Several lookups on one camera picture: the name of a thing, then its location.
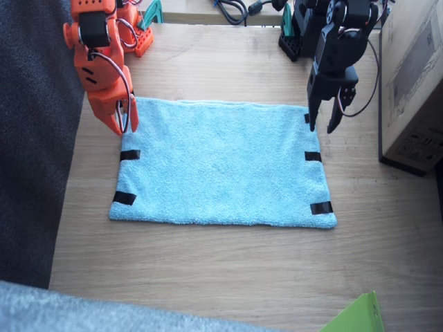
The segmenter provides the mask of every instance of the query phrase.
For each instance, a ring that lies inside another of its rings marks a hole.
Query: gray carpet
[[[271,332],[247,324],[131,304],[91,301],[7,282],[0,282],[0,325],[3,332]]]
[[[82,108],[70,1],[0,4],[0,279],[46,288]]]

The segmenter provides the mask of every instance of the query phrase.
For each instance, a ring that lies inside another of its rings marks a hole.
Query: towel
[[[308,110],[138,98],[109,218],[333,228]]]
[[[93,301],[0,281],[2,332],[277,332],[118,302]]]

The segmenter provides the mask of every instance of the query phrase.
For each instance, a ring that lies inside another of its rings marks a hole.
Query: wood grain
[[[279,29],[155,25],[141,59],[126,57],[138,96],[306,105],[309,60],[291,63]],[[378,35],[371,36],[378,45]],[[376,69],[370,48],[349,112],[365,104]],[[51,288],[277,329],[317,331],[375,290],[387,331],[440,331],[443,227],[435,177],[377,160],[377,95],[332,135],[332,103],[318,117],[338,226],[331,231],[115,222],[120,139],[87,100]]]

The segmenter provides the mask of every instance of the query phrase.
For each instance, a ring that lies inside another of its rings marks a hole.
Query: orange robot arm
[[[152,31],[136,27],[142,18],[131,0],[71,0],[71,15],[74,23],[63,25],[64,39],[75,48],[74,67],[94,115],[117,135],[128,130],[129,121],[135,131],[136,98],[123,53],[140,57],[153,41]],[[124,126],[121,108],[127,113]]]

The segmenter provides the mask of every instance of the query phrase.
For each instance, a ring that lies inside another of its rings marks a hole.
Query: green paper
[[[375,292],[363,294],[321,332],[384,332]]]
[[[293,37],[296,35],[295,32],[293,31],[292,18],[291,18],[291,7],[289,6],[288,3],[286,3],[284,5],[281,28],[284,31],[285,37]]]
[[[163,23],[163,11],[160,0],[152,0],[150,6],[145,11],[143,19],[137,25],[143,31],[146,31],[152,22]]]

